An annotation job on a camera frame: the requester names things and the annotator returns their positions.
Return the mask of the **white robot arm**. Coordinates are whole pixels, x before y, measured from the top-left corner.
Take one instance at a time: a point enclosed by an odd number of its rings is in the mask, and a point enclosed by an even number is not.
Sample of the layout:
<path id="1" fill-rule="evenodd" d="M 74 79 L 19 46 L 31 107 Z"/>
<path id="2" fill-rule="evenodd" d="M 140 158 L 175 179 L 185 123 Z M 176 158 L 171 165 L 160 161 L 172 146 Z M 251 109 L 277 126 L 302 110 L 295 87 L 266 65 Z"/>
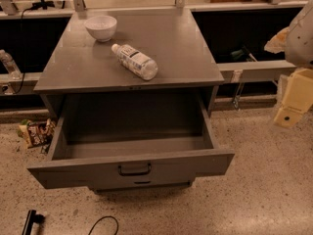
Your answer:
<path id="1" fill-rule="evenodd" d="M 309 0 L 288 27 L 280 30 L 264 46 L 271 53 L 285 53 L 296 70 L 287 86 L 274 123 L 289 128 L 296 125 L 313 105 L 313 0 Z"/>

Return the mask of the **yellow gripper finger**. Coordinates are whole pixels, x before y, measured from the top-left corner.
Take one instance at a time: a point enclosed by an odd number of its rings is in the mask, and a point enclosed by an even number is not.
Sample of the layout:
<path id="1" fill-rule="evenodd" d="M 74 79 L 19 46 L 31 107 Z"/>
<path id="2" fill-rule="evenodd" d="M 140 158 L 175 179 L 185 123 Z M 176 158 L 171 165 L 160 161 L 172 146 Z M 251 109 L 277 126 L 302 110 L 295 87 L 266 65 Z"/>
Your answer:
<path id="1" fill-rule="evenodd" d="M 313 106 L 313 70 L 297 69 L 288 78 L 274 123 L 284 128 L 296 125 Z"/>

